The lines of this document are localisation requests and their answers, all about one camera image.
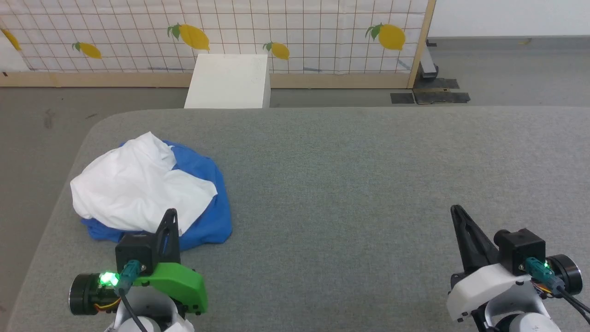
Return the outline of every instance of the white block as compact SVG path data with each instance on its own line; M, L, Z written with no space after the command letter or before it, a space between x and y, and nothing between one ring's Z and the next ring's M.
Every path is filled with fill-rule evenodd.
M268 108L270 76L265 54L199 54L185 108Z

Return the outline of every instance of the yellow lemon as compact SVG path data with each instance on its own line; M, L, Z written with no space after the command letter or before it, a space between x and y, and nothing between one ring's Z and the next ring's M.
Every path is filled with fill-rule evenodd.
M86 54L87 56L89 56L91 58L95 58L95 59L102 59L103 58L103 56L100 55L99 49L96 48L96 46L94 46L92 44L77 42L77 43L72 44L72 48L75 48L78 51L82 51L82 53Z
M289 49L281 44L281 43L273 43L272 41L270 43L266 43L264 45L262 45L262 48L266 48L267 51L272 50L274 56L276 56L279 59L283 59L283 60L288 60L289 59Z
M365 33L365 37L371 33L373 40L379 36L379 43L388 50L402 50L405 43L404 31L391 24L378 24L374 27L369 27Z
M176 37L176 40L178 40L179 36L182 37L182 41L192 48L197 50L209 50L209 38L207 38L207 35L199 28L195 28L188 24L176 24L172 27L168 27L168 37L170 37L170 32Z
M21 50L21 46L18 44L18 40L8 30L0 29L8 39L8 41L14 46L17 51Z

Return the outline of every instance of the motor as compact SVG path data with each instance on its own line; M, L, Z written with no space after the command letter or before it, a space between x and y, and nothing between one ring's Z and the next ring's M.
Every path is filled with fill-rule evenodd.
M573 297L583 285L572 259L546 256L545 241L527 229L498 231L496 247L461 206L451 216L463 263L447 298L453 320L472 317L479 332L560 331L543 300L563 298L590 324L590 308Z
M175 209L166 211L154 234L126 233L115 256L117 272L74 278L72 314L116 313L109 332L194 332L185 316L207 311L207 292L203 277L180 264Z

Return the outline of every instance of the gray floor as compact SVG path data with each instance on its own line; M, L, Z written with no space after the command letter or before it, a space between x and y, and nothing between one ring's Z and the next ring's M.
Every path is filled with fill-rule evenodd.
M469 92L470 105L590 106L588 40L518 45L439 41L432 57L440 77L458 79ZM88 130L116 113L181 108L186 91L0 88L0 330ZM273 90L271 105L391 106L391 91Z

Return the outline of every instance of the gray fabric surface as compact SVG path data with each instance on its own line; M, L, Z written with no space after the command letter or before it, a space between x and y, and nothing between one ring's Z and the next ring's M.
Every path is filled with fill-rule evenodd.
M590 271L590 109L146 110L97 124L70 178L146 131L225 176L232 236L182 253L208 288L199 331L475 331L445 309L456 203L490 237L528 227ZM114 315L72 316L67 296L109 268L114 243L89 238L66 184L8 330L103 331ZM587 330L546 305L562 330Z

